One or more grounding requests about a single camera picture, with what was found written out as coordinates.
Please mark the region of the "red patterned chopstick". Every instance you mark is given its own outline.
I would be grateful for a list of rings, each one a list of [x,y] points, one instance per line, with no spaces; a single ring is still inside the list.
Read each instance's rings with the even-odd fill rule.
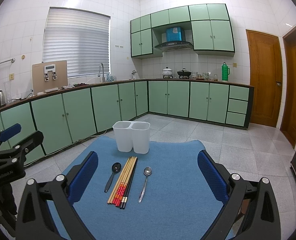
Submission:
[[[125,171],[124,177],[122,178],[119,189],[118,189],[118,191],[117,191],[117,193],[115,195],[115,198],[114,198],[113,203],[115,204],[116,207],[119,207],[120,202],[121,202],[121,200],[123,198],[124,192],[126,190],[127,181],[128,181],[128,179],[130,177],[132,166],[133,166],[135,161],[136,161],[136,157],[131,157],[131,159],[128,162],[127,169]]]
[[[126,191],[128,182],[130,180],[130,176],[131,176],[132,169],[134,167],[134,163],[135,163],[136,159],[137,159],[137,157],[134,157],[133,162],[132,162],[132,164],[130,166],[130,170],[129,170],[128,176],[127,176],[126,181],[124,183],[124,188],[123,188],[123,190],[122,190],[122,192],[121,192],[121,194],[119,196],[118,202],[116,203],[116,207],[120,207],[121,204],[123,203],[124,194],[125,194],[125,191]]]
[[[114,199],[113,199],[113,204],[114,205],[116,205],[116,203],[118,202],[119,196],[120,196],[120,194],[121,194],[121,192],[122,192],[122,190],[124,188],[124,183],[125,183],[126,178],[128,176],[128,173],[129,173],[129,170],[130,170],[130,166],[131,166],[131,164],[133,162],[133,159],[134,159],[134,157],[132,157],[131,162],[129,163],[129,166],[127,167],[127,170],[124,173],[124,176],[123,176],[123,179],[122,179],[122,181],[121,181],[121,183],[119,185],[119,188],[118,188],[117,192],[115,193],[115,196],[114,196]]]

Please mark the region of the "silver metal spoon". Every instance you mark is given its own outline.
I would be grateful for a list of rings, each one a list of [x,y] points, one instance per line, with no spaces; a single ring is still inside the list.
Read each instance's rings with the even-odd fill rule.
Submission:
[[[138,203],[141,203],[143,198],[144,198],[144,194],[145,194],[145,190],[146,190],[146,186],[147,186],[147,181],[148,181],[148,177],[152,174],[152,168],[147,166],[144,168],[144,175],[145,175],[145,181],[144,181],[144,185],[142,188],[142,191],[140,193],[139,199],[138,199]]]

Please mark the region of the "green lower kitchen cabinets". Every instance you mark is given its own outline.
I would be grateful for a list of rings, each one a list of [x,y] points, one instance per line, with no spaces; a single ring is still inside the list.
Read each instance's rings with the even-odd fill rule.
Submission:
[[[14,124],[22,128],[1,149],[41,131],[43,143],[27,155],[30,164],[146,113],[247,129],[253,96],[252,86],[192,80],[119,81],[59,90],[0,108],[0,131]]]

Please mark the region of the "steel electric kettle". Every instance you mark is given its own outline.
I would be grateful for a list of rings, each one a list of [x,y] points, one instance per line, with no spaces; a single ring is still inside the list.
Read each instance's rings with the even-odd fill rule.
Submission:
[[[6,105],[6,97],[2,90],[0,90],[0,107],[3,107]]]

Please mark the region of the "clear glass pitcher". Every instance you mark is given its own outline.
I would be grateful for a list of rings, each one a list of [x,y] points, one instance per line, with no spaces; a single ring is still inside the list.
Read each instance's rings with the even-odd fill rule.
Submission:
[[[7,104],[10,104],[12,102],[11,85],[12,85],[12,81],[11,80],[4,82],[5,96],[6,96],[6,103]]]

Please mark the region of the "brown cardboard box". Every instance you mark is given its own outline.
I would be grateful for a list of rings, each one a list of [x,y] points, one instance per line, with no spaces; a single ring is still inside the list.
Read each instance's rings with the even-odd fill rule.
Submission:
[[[68,85],[67,61],[45,62],[32,65],[34,95]]]

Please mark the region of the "chrome sink faucet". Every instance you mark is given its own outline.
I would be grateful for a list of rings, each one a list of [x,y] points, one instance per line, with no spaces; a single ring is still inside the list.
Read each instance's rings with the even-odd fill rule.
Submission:
[[[103,63],[99,64],[98,77],[101,77],[102,83],[105,83],[105,69],[104,69],[104,64]]]

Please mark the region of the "white double utensil holder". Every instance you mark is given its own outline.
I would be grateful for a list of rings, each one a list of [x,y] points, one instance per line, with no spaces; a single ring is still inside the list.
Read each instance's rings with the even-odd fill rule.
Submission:
[[[118,121],[113,131],[120,152],[147,154],[150,149],[150,123],[143,121]]]

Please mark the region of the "blue table mat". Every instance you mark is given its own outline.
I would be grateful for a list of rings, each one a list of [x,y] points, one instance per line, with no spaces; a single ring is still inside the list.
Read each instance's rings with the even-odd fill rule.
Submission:
[[[201,150],[211,145],[199,140],[151,142],[147,154],[139,154],[125,209],[107,204],[105,185],[113,163],[124,164],[134,152],[120,152],[116,141],[102,136],[83,145],[77,155],[65,151],[55,157],[67,174],[87,154],[98,155],[98,167],[74,209],[96,239],[200,239],[223,204],[213,195],[197,164]],[[144,198],[145,167],[152,168]]]

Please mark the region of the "white window blind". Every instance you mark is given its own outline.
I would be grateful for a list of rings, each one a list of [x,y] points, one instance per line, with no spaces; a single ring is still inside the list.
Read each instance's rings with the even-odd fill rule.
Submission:
[[[43,62],[66,60],[69,78],[96,75],[100,63],[109,74],[110,21],[109,16],[91,11],[49,8]]]

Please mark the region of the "right wooden door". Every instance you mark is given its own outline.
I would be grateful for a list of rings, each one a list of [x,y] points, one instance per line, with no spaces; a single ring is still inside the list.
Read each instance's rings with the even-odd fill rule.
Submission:
[[[283,36],[286,55],[286,99],[280,130],[296,145],[296,26]]]

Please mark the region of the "wooden door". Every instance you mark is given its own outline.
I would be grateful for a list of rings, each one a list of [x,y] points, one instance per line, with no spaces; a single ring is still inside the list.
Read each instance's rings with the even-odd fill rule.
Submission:
[[[296,26],[283,36],[286,55],[286,99],[280,130],[296,145]]]
[[[276,127],[281,104],[283,68],[279,38],[247,30],[250,85],[254,87],[251,122]]]

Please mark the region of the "white cooking pot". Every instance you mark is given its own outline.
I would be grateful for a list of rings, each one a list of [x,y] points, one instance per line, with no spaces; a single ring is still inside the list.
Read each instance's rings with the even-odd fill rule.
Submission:
[[[162,76],[164,79],[172,79],[173,78],[173,72],[169,67],[165,67],[162,70]]]

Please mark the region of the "green thermos flask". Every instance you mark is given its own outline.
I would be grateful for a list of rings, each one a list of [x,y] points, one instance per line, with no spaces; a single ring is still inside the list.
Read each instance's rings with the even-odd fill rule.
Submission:
[[[229,75],[230,75],[230,68],[228,67],[228,65],[224,62],[222,67],[221,67],[221,71],[222,71],[222,81],[223,82],[228,82],[229,80]]]

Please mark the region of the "black wok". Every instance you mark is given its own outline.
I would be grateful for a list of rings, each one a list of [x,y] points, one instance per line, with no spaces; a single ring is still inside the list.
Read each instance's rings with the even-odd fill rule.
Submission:
[[[191,72],[183,68],[177,72],[179,79],[190,79]]]

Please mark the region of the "left wooden door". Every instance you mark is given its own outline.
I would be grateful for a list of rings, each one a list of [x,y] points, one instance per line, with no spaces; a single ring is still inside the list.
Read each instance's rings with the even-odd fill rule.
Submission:
[[[283,68],[279,38],[247,30],[250,85],[254,87],[251,122],[276,127],[281,104]]]

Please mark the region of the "blue range hood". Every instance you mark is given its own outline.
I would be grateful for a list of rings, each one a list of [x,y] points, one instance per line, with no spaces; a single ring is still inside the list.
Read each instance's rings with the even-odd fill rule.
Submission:
[[[185,30],[182,27],[172,27],[166,29],[165,33],[161,34],[162,41],[155,45],[155,48],[162,52],[173,50],[193,49],[190,41],[185,37]]]

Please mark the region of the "wall towel bar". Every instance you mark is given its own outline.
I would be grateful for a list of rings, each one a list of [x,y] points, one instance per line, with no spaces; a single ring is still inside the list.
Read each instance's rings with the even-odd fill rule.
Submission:
[[[16,59],[13,57],[11,59],[0,62],[0,64],[4,64],[4,63],[8,63],[8,62],[14,63],[15,61],[16,61]]]

